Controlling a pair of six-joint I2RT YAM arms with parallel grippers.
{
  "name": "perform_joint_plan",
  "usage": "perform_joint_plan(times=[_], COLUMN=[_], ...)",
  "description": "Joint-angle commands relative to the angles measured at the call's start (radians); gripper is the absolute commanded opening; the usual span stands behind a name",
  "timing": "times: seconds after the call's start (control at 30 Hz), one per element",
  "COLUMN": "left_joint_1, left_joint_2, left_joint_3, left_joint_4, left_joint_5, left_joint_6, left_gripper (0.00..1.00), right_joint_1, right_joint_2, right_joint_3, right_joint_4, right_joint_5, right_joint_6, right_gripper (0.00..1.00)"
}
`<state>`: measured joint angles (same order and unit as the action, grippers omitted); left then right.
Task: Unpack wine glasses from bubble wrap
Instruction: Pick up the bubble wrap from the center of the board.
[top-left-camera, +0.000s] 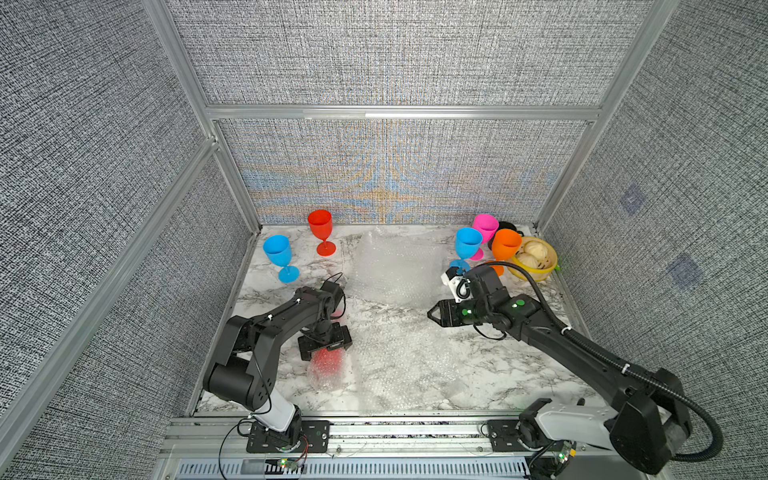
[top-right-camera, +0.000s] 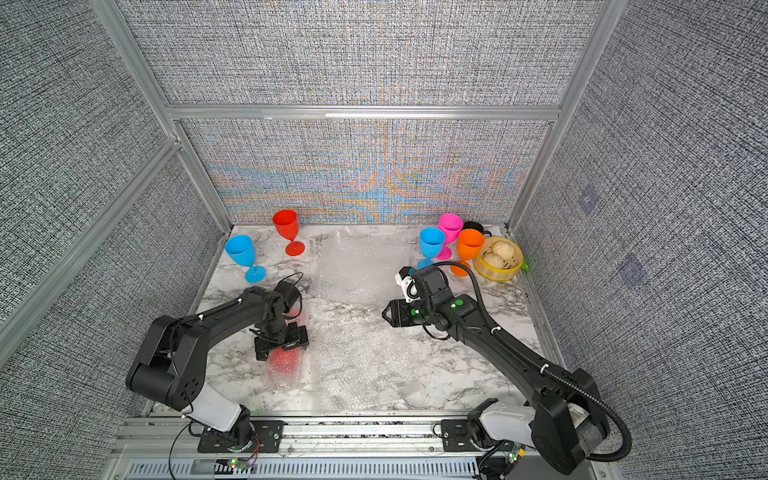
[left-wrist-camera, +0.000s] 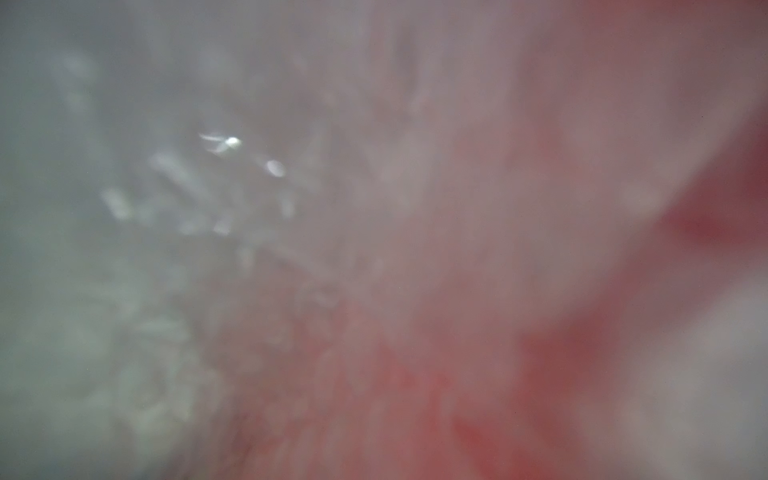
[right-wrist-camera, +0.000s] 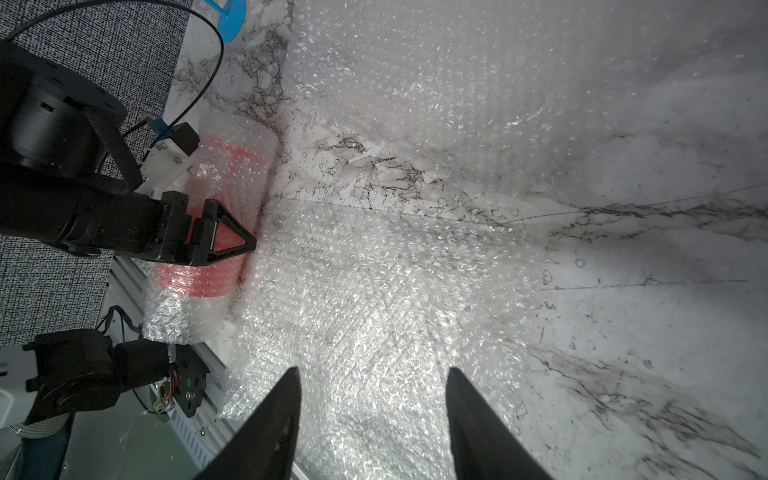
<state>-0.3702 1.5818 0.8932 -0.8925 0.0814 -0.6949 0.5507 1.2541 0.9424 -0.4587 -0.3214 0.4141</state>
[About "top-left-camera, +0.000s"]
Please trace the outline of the blue wine glass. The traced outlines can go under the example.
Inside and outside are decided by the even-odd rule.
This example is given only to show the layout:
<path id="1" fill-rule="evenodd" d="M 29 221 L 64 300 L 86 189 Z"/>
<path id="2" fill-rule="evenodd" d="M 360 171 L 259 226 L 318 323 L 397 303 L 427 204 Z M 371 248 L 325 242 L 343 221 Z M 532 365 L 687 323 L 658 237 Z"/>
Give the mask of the blue wine glass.
<path id="1" fill-rule="evenodd" d="M 299 278 L 299 269 L 291 264 L 293 255 L 288 237 L 284 235 L 268 237 L 263 244 L 263 250 L 268 260 L 280 268 L 278 279 L 282 283 L 289 284 Z"/>
<path id="2" fill-rule="evenodd" d="M 467 260 L 475 255 L 483 242 L 483 235 L 480 231 L 465 227 L 456 233 L 455 250 L 458 255 L 457 260 L 452 260 L 450 268 L 458 268 L 460 272 L 466 272 L 470 269 Z"/>

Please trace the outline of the orange wine glass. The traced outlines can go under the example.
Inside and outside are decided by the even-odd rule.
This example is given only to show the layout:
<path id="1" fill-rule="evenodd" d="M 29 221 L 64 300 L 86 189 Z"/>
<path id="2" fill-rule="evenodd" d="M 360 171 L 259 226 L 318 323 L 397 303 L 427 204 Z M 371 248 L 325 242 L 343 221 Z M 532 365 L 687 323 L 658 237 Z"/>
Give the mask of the orange wine glass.
<path id="1" fill-rule="evenodd" d="M 522 245 L 522 236 L 511 229 L 500 229 L 494 235 L 491 253 L 494 261 L 509 261 Z"/>

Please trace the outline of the pink plastic wine glass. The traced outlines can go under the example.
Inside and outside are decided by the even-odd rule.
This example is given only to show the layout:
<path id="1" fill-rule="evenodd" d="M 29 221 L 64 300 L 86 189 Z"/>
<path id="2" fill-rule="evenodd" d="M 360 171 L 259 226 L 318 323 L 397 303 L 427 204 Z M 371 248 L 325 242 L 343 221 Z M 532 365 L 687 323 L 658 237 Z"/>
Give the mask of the pink plastic wine glass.
<path id="1" fill-rule="evenodd" d="M 478 250 L 470 257 L 472 261 L 480 261 L 484 258 L 483 246 L 495 235 L 499 228 L 499 221 L 490 214 L 479 214 L 475 217 L 472 227 L 482 235 L 482 241 Z"/>

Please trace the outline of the red plastic wine glass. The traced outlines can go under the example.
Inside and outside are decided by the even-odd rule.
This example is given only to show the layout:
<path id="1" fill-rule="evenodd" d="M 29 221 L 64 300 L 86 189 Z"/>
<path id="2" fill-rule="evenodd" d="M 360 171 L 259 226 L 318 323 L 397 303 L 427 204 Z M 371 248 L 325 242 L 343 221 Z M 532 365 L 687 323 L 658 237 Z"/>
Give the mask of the red plastic wine glass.
<path id="1" fill-rule="evenodd" d="M 332 215 L 327 210 L 315 210 L 308 215 L 308 223 L 313 235 L 321 243 L 317 246 L 317 253 L 322 257 L 332 256 L 336 252 L 336 245 L 329 240 L 332 230 Z"/>

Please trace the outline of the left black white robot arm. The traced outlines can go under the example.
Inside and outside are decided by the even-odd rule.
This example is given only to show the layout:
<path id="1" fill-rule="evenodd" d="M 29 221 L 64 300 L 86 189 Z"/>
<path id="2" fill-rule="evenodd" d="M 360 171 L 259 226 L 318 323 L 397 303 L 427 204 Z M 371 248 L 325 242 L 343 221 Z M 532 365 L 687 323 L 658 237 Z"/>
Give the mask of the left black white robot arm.
<path id="1" fill-rule="evenodd" d="M 326 280 L 318 289 L 298 288 L 289 301 L 265 314 L 231 317 L 214 346 L 203 389 L 247 408 L 272 431 L 292 430 L 300 420 L 299 408 L 276 388 L 282 346 L 296 336 L 304 361 L 320 351 L 348 349 L 349 328 L 335 317 L 345 302 L 340 284 Z"/>

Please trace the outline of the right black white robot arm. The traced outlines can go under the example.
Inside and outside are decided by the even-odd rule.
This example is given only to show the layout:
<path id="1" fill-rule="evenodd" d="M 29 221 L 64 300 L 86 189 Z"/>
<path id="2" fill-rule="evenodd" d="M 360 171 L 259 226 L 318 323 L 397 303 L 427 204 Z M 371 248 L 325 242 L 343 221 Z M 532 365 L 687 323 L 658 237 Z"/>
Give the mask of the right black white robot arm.
<path id="1" fill-rule="evenodd" d="M 489 324 L 501 338 L 526 343 L 550 356 L 592 387 L 603 408 L 540 398 L 518 417 L 513 437 L 532 451 L 552 443 L 588 444 L 617 453 L 633 468 L 659 473 L 683 461 L 680 448 L 692 433 L 692 402 L 679 379 L 654 373 L 608 352 L 552 315 L 545 303 L 505 293 L 483 299 L 439 301 L 427 316 L 443 328 Z"/>

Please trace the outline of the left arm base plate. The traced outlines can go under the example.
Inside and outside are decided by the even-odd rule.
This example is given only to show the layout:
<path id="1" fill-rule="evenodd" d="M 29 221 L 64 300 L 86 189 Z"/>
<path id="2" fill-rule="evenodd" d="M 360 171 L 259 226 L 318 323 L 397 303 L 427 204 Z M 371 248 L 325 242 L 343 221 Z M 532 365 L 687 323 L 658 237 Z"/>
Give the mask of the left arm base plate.
<path id="1" fill-rule="evenodd" d="M 251 454 L 326 453 L 330 440 L 329 421 L 307 421 L 292 424 L 279 432 L 257 423 L 248 434 L 246 452 Z"/>

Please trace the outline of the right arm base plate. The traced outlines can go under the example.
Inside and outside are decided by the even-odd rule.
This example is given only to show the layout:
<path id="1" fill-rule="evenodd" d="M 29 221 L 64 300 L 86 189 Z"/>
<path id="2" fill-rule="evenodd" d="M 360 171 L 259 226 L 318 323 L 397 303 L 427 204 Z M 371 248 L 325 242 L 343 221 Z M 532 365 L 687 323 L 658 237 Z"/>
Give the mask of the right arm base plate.
<path id="1" fill-rule="evenodd" d="M 500 452 L 539 452 L 545 447 L 559 448 L 563 440 L 553 441 L 547 437 L 534 420 L 505 418 L 489 420 L 485 424 L 486 436 L 492 450 Z"/>

